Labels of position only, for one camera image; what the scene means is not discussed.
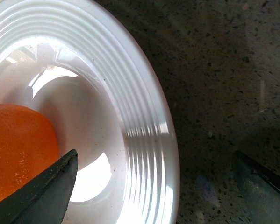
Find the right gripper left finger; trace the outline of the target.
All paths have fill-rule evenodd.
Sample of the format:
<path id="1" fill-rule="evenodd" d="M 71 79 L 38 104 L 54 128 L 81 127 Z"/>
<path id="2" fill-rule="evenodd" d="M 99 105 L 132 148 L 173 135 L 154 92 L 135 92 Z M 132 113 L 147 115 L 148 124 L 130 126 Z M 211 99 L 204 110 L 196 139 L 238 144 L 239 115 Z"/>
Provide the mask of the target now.
<path id="1" fill-rule="evenodd" d="M 0 202 L 0 224 L 60 224 L 78 171 L 75 149 Z"/>

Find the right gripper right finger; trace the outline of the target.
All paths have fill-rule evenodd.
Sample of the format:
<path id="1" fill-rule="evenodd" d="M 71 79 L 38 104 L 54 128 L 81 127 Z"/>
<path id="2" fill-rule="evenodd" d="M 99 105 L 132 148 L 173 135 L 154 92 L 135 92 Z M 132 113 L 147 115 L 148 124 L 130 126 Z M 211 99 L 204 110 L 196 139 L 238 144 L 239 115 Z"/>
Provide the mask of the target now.
<path id="1" fill-rule="evenodd" d="M 241 151 L 233 169 L 238 188 L 255 224 L 280 224 L 280 176 Z"/>

